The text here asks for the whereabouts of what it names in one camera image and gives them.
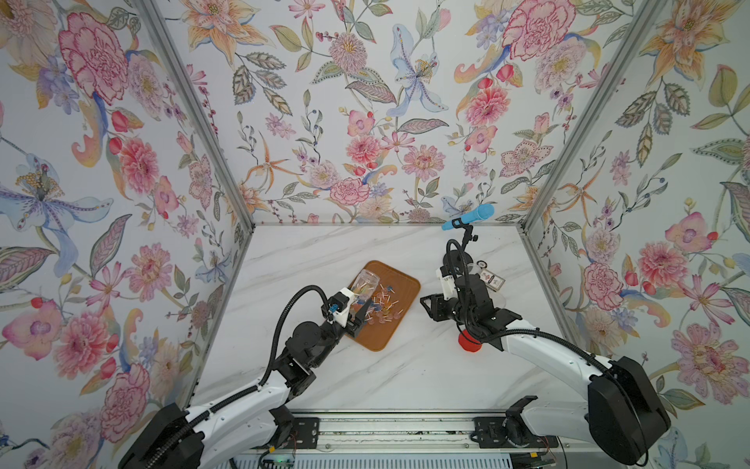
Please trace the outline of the brown wooden tray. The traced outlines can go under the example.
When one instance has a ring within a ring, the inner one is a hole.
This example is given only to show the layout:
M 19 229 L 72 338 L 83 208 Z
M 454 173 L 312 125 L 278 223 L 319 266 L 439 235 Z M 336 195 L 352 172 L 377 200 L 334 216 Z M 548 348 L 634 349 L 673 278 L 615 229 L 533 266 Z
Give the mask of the brown wooden tray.
M 348 336 L 371 352 L 381 352 L 417 298 L 421 283 L 415 277 L 373 260 L 357 274 L 350 289 L 357 295 L 354 318 L 367 301 L 370 307 L 359 332 L 349 332 Z

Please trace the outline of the red jar lid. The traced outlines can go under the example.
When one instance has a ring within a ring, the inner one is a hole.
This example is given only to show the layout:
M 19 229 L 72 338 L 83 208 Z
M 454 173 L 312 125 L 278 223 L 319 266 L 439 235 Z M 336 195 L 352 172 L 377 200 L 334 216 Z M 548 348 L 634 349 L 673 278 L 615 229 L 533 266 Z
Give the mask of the red jar lid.
M 469 353 L 477 353 L 482 349 L 482 343 L 466 331 L 459 332 L 458 343 Z

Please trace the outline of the clear patterned lid jar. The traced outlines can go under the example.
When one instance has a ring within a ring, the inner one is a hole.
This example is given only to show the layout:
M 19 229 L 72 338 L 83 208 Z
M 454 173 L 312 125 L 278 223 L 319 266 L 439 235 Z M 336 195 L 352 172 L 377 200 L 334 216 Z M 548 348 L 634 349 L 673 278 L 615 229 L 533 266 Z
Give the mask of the clear patterned lid jar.
M 353 291 L 361 301 L 369 299 L 377 290 L 380 277 L 375 273 L 362 269 L 355 278 L 350 291 Z

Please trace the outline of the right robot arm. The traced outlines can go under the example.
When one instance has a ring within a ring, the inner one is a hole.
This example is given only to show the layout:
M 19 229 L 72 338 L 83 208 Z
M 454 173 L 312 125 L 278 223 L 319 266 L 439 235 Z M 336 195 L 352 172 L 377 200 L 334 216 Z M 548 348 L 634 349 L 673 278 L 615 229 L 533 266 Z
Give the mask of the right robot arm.
M 539 367 L 578 394 L 576 402 L 541 403 L 527 395 L 505 410 L 514 444 L 531 437 L 564 437 L 595 444 L 624 465 L 644 465 L 671 420 L 643 367 L 587 352 L 494 305 L 480 276 L 436 271 L 441 292 L 420 302 L 435 322 L 452 320 L 471 345 L 491 346 Z

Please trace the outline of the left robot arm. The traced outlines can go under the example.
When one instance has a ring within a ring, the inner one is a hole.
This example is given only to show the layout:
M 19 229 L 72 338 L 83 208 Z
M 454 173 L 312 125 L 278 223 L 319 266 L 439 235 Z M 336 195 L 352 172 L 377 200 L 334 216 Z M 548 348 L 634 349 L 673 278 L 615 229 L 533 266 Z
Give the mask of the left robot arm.
M 342 290 L 326 300 L 322 324 L 302 322 L 279 347 L 284 323 L 298 299 L 282 310 L 263 375 L 251 384 L 191 410 L 164 406 L 120 459 L 120 468 L 212 468 L 245 449 L 279 446 L 291 436 L 295 417 L 287 403 L 316 379 L 314 369 L 341 339 L 359 335 L 372 304 L 351 313 L 355 298 Z

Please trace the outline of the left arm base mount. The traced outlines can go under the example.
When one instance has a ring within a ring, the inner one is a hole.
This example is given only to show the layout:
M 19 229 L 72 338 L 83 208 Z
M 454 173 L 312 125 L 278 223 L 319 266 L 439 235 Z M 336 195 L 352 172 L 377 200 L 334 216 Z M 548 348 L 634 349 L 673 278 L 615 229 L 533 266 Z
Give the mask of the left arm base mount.
M 293 414 L 280 406 L 240 427 L 241 451 L 250 449 L 316 449 L 320 437 L 318 417 Z

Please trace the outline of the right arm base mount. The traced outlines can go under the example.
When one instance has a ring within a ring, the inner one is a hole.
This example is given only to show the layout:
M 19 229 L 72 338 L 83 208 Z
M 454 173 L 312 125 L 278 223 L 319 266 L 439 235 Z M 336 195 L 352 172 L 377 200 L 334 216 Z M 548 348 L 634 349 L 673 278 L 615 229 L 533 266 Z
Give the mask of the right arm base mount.
M 525 396 L 503 414 L 475 417 L 470 440 L 481 449 L 557 448 L 557 437 L 534 434 L 521 419 L 521 413 L 536 400 L 537 396 Z

